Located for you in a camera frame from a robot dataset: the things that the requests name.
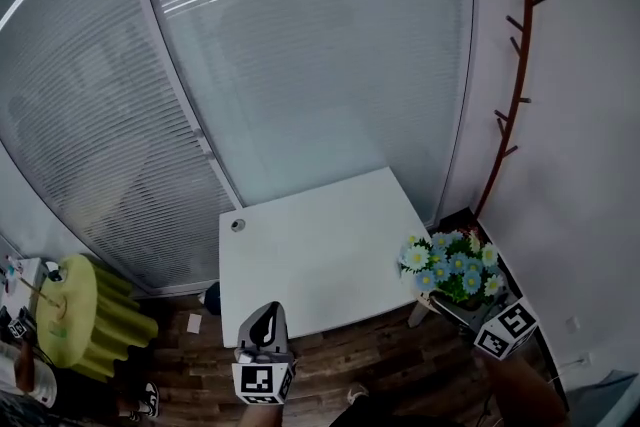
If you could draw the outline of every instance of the white wall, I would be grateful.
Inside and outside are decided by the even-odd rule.
[[[475,206],[498,148],[516,56],[507,14],[476,0],[468,104],[444,214]],[[548,0],[534,13],[525,96],[510,156],[481,222],[541,318],[558,364],[593,354],[568,387],[640,371],[640,0]],[[577,316],[571,335],[565,321]]]
[[[0,233],[25,256],[92,254],[42,202],[0,145]]]

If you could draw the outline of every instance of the flower bouquet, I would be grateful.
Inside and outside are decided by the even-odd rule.
[[[452,302],[489,304],[504,287],[493,244],[481,244],[474,232],[435,233],[431,242],[409,237],[400,255],[400,268],[420,293],[439,291]]]

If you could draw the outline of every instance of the yellow tablecloth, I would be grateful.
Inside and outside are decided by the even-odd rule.
[[[38,299],[38,343],[56,367],[104,382],[113,377],[114,360],[129,357],[130,345],[146,347],[158,336],[158,324],[138,313],[129,283],[87,257],[69,256],[60,266],[67,269],[66,280],[47,278],[41,291],[66,310]]]

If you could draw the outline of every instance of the white paper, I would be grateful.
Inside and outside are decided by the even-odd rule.
[[[198,334],[200,332],[200,322],[202,322],[202,315],[196,315],[195,313],[190,314],[187,333]]]

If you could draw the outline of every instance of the table leg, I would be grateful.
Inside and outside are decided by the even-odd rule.
[[[416,303],[411,315],[409,315],[407,324],[409,324],[409,327],[418,327],[427,316],[427,313],[429,313],[429,308],[421,303]]]

